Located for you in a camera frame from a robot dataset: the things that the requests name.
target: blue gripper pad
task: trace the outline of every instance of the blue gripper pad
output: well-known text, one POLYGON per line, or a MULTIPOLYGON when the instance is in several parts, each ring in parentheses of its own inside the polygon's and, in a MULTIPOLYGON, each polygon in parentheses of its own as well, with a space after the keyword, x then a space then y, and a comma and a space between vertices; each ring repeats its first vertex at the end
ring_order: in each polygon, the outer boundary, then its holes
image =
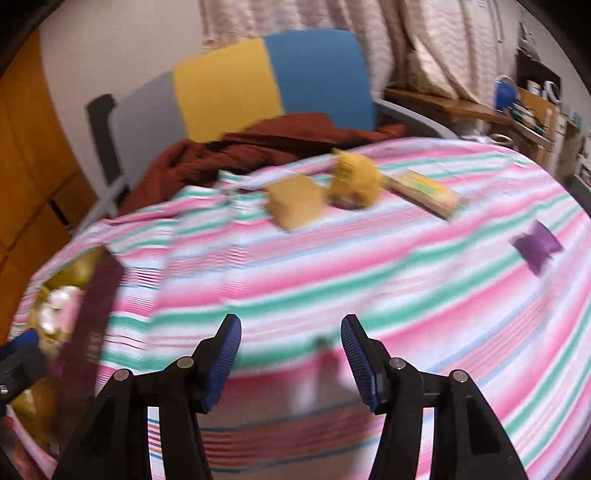
POLYGON ((241 339, 242 326, 240 318, 234 314, 226 315, 216 336, 213 338, 215 344, 212 345, 210 351, 215 358, 212 359, 207 375, 207 395, 203 401, 206 411, 210 411, 220 401, 222 390, 236 359, 241 339))
POLYGON ((39 345, 39 334, 35 331, 35 329, 32 328, 25 330, 12 341, 0 346, 0 361, 8 358, 19 348, 22 348, 29 343, 32 343, 33 345, 39 345))
POLYGON ((368 354, 371 354, 367 352, 368 348, 371 349, 371 345, 368 345, 370 340, 355 315, 347 315, 341 322, 340 339, 361 400, 372 412, 375 412, 381 402, 378 395, 376 373, 368 358, 368 354))

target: wooden drawer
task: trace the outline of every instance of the wooden drawer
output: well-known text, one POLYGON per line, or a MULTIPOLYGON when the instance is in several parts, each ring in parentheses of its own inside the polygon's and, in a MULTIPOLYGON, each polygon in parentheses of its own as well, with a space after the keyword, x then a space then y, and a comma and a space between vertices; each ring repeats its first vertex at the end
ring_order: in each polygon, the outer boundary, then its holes
POLYGON ((46 205, 27 225, 8 258, 28 280, 69 241, 70 235, 46 205))
POLYGON ((0 242, 10 246, 44 201, 14 139, 4 94, 0 85, 0 242))
POLYGON ((4 343, 14 313, 28 285, 28 277, 5 258, 0 266, 0 344, 4 343))
POLYGON ((96 202, 96 195, 82 172, 76 173, 54 195, 53 200, 71 227, 77 227, 96 202))
POLYGON ((21 47, 0 83, 21 158, 41 197, 49 199, 79 167, 47 89, 37 31, 21 47))

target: screw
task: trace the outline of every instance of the screw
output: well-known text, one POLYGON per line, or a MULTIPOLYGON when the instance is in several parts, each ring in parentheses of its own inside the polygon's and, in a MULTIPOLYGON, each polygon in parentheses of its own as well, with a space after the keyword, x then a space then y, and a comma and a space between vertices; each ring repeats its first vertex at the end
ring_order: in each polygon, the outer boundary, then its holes
POLYGON ((404 367, 406 367, 406 362, 395 356, 394 358, 390 359, 388 365, 390 365, 392 368, 395 368, 396 370, 402 370, 404 367))
POLYGON ((129 370, 122 368, 121 370, 117 370, 115 372, 115 380, 117 380, 117 382, 122 382, 123 380, 127 380, 127 378, 129 377, 129 370))
POLYGON ((193 363, 193 359, 189 356, 183 356, 177 360, 177 366, 179 368, 191 368, 193 363))
POLYGON ((455 372, 452 373, 452 377, 455 381, 460 383, 464 383, 468 380, 468 374, 464 372, 464 370, 455 370, 455 372))

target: white wall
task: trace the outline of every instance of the white wall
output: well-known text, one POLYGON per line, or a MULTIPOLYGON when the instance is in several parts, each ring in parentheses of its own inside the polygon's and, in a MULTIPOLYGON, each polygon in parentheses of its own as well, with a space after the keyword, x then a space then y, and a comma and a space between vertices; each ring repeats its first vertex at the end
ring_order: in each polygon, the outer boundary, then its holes
POLYGON ((42 63, 63 130, 98 195, 106 189, 85 105, 137 89, 202 48, 199 0, 66 0, 41 25, 42 63))
POLYGON ((524 21, 538 45, 540 60, 562 79, 564 104, 574 108, 585 125, 591 125, 591 95, 558 42, 517 0, 496 1, 505 34, 503 74, 515 73, 519 22, 524 21))

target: striped bedsheet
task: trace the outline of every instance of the striped bedsheet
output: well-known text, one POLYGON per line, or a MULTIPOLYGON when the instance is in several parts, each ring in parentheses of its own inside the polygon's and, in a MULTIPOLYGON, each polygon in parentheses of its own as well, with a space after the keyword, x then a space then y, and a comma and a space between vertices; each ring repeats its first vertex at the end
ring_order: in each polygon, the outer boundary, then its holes
MULTIPOLYGON (((326 185, 331 155, 248 177, 223 173, 217 189, 187 187, 89 228, 33 277, 12 334, 46 279, 105 244, 126 273, 98 390, 118 368, 148 372, 191 354, 226 313, 242 319, 222 400, 199 417, 216 480, 368 477, 384 418, 355 388, 339 337, 347 313, 420 370, 468 371, 530 479, 553 479, 591 420, 591 220, 510 150, 413 138, 358 151, 386 174, 411 168, 440 180, 469 206, 448 223, 383 192, 368 210, 330 208, 287 233, 256 189, 290 172, 326 185), (565 248, 539 278, 510 244, 536 219, 565 248)), ((161 479, 157 409, 149 417, 152 473, 161 479)), ((426 479, 432 412, 423 433, 418 478, 426 479)))

